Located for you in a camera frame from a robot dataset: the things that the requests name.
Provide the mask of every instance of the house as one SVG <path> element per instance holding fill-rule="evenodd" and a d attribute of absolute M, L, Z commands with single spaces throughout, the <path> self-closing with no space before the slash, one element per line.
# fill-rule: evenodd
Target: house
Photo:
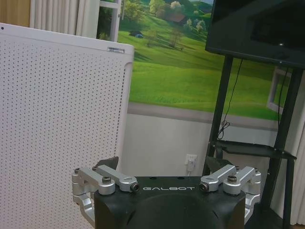
<path fill-rule="evenodd" d="M 181 13 L 171 13 L 165 17 L 165 20 L 172 21 L 177 24 L 183 25 L 186 21 L 186 16 Z"/>

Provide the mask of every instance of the tv stand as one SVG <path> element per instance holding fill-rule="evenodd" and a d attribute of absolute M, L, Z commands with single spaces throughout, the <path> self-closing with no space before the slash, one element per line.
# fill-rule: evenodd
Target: tv stand
<path fill-rule="evenodd" d="M 255 220 L 257 222 L 261 221 L 262 225 L 272 225 L 268 229 L 289 229 L 290 228 L 290 216 L 291 216 L 291 203 L 292 203 L 292 182 L 286 182 L 285 184 L 285 199 L 284 199 L 284 210 L 283 210 L 283 220 L 281 226 L 279 224 L 268 224 L 266 220 L 274 220 L 275 213 L 273 214 L 270 209 L 270 204 L 280 169 L 282 159 L 287 160 L 287 169 L 286 169 L 286 180 L 293 181 L 294 176 L 294 163 L 296 157 L 292 156 L 290 153 L 284 150 L 285 143 L 287 139 L 287 134 L 295 106 L 295 100 L 297 97 L 298 89 L 300 86 L 303 69 L 294 68 L 291 80 L 287 92 L 287 97 L 285 100 L 281 122 L 277 131 L 276 141 L 274 147 L 264 146 L 259 144 L 248 144 L 240 142 L 231 142 L 231 141 L 222 141 L 218 140 L 218 131 L 220 128 L 220 123 L 224 111 L 224 102 L 227 94 L 231 68 L 234 57 L 231 55 L 226 55 L 224 58 L 224 65 L 222 70 L 222 76 L 220 80 L 218 96 L 214 111 L 214 117 L 212 121 L 212 128 L 210 132 L 209 145 L 207 148 L 206 157 L 214 156 L 216 151 L 216 157 L 222 158 L 222 151 L 225 151 L 229 154 L 240 154 L 240 155 L 251 155 L 251 156 L 263 156 L 269 158 L 269 169 L 266 178 L 266 183 L 264 186 L 264 191 L 262 194 L 261 203 L 257 207 L 255 214 Z M 203 168 L 203 176 L 208 175 L 210 170 L 205 163 Z M 251 221 L 245 225 L 246 229 L 252 229 Z"/>

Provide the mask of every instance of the pegboard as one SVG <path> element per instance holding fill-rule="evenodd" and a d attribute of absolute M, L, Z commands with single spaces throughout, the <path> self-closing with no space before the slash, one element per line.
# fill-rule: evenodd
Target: pegboard
<path fill-rule="evenodd" d="M 71 173 L 122 153 L 133 47 L 0 27 L 0 229 L 90 229 Z"/>

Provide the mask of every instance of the television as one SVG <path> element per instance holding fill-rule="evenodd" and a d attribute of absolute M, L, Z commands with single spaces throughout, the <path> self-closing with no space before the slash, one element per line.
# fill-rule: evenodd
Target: television
<path fill-rule="evenodd" d="M 305 0 L 214 0 L 206 50 L 305 68 Z"/>

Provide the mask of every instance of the window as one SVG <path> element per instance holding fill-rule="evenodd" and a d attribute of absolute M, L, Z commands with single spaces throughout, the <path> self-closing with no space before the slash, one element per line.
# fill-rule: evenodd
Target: window
<path fill-rule="evenodd" d="M 280 106 L 280 114 L 283 112 L 283 106 L 285 103 L 285 98 L 287 95 L 287 90 L 290 82 L 290 77 L 291 77 L 291 72 L 287 72 L 287 78 L 285 79 L 284 82 L 284 77 L 286 74 L 286 69 L 284 68 L 279 68 L 275 67 L 274 73 L 273 73 L 273 78 L 272 78 L 272 83 L 271 83 L 271 89 L 268 97 L 268 108 L 270 108 L 273 111 L 278 112 L 278 106 Z M 281 102 L 279 104 L 279 97 L 280 97 L 280 91 L 282 88 L 282 96 L 281 96 Z"/>

